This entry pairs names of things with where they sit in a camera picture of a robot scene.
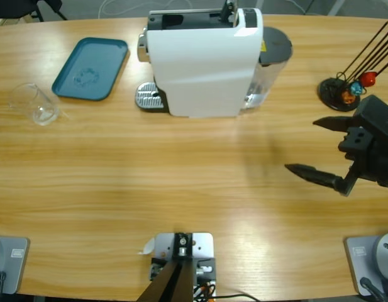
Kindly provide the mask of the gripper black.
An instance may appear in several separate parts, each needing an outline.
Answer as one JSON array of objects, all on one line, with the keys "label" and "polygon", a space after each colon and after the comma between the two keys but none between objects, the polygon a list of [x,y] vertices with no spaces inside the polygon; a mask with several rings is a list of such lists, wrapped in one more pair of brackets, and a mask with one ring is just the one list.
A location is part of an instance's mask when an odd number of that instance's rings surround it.
[{"label": "gripper black", "polygon": [[[345,132],[338,150],[346,153],[346,159],[353,161],[358,178],[388,188],[388,149],[374,138],[371,130],[374,120],[370,116],[327,116],[314,121],[313,124],[331,131]],[[331,188],[342,196],[348,196],[357,181],[357,174],[352,171],[342,178],[309,165],[284,166],[305,181]]]},{"label": "gripper black", "polygon": [[0,0],[0,18],[21,18],[31,12],[31,1]]}]

